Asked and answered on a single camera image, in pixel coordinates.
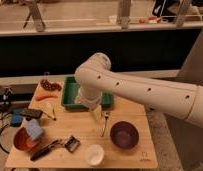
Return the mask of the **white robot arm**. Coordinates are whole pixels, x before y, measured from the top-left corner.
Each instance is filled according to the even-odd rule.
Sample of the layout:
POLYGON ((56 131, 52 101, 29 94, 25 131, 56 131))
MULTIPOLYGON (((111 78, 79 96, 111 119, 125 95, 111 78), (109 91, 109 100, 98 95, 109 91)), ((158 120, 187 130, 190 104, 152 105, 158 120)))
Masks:
POLYGON ((95 53, 76 69, 77 98, 85 107, 95 109, 106 92, 203 128, 203 86, 129 76, 110 68, 109 57, 95 53))

